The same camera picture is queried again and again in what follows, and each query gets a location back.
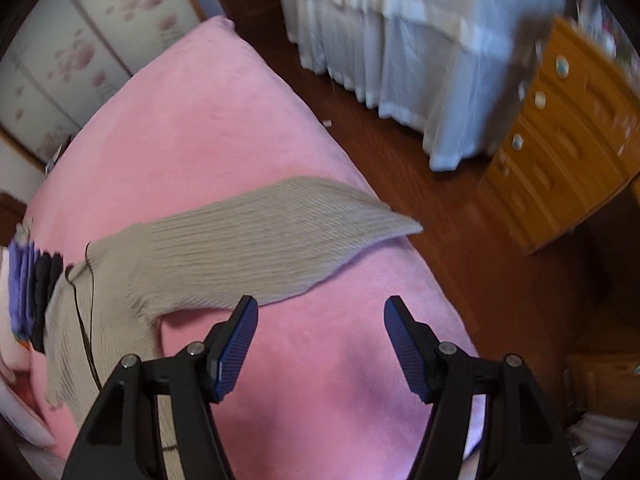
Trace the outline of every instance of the metal screw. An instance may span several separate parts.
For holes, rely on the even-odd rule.
[[[440,350],[444,355],[453,355],[458,350],[458,347],[450,341],[443,341],[438,345],[438,350]]]
[[[524,146],[524,139],[520,134],[514,134],[513,140],[511,141],[511,145],[513,146],[514,150],[519,152]]]
[[[521,101],[524,101],[525,97],[527,96],[527,88],[526,88],[526,83],[523,81],[518,85],[518,98]]]
[[[546,96],[544,92],[536,92],[533,95],[533,104],[536,105],[536,108],[539,110],[544,110],[546,106]]]
[[[187,353],[189,355],[198,355],[204,352],[204,343],[196,341],[187,346]]]
[[[131,368],[132,366],[134,366],[136,363],[138,362],[138,356],[135,354],[128,354],[125,355],[121,361],[120,364],[122,365],[123,368]]]
[[[512,368],[517,368],[522,364],[522,359],[520,359],[520,357],[517,356],[516,354],[507,355],[507,358],[505,359],[505,361],[507,361],[507,364]]]
[[[569,62],[564,56],[556,57],[556,73],[560,79],[569,77]]]

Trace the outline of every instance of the drawer knob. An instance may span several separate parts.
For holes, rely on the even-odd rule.
[[[556,73],[560,79],[569,77],[569,62],[564,56],[556,57]]]
[[[513,146],[514,150],[519,152],[522,149],[522,147],[524,146],[524,139],[522,138],[522,136],[520,134],[515,134],[513,136],[513,140],[511,141],[511,145]]]
[[[544,110],[546,106],[546,96],[544,92],[536,92],[533,97],[533,104],[536,105],[536,108],[539,110]]]
[[[521,101],[524,101],[526,96],[527,96],[527,88],[525,86],[524,81],[522,81],[518,85],[518,99],[520,99]]]
[[[542,41],[537,40],[536,41],[536,58],[538,60],[538,63],[542,63],[542,57],[544,54],[544,49],[542,48]]]

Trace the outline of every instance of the blue gripper pad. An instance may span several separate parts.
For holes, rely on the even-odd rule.
[[[426,380],[426,363],[411,334],[414,332],[414,336],[417,335],[417,323],[399,296],[391,296],[385,301],[384,316],[386,333],[391,339],[409,389],[422,402],[428,402],[431,389]]]
[[[209,350],[207,371],[213,379],[214,402],[222,401],[236,386],[257,326],[258,303],[243,296]]]

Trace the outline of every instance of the pillow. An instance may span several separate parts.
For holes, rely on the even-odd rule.
[[[56,443],[42,419],[0,380],[0,415],[23,437],[38,447],[50,447]]]

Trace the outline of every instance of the wooden dresser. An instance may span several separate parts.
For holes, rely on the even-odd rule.
[[[22,222],[27,206],[8,195],[0,193],[0,245],[8,247],[15,235],[15,226]]]
[[[533,252],[640,171],[640,99],[622,70],[558,18],[519,117],[480,183]]]

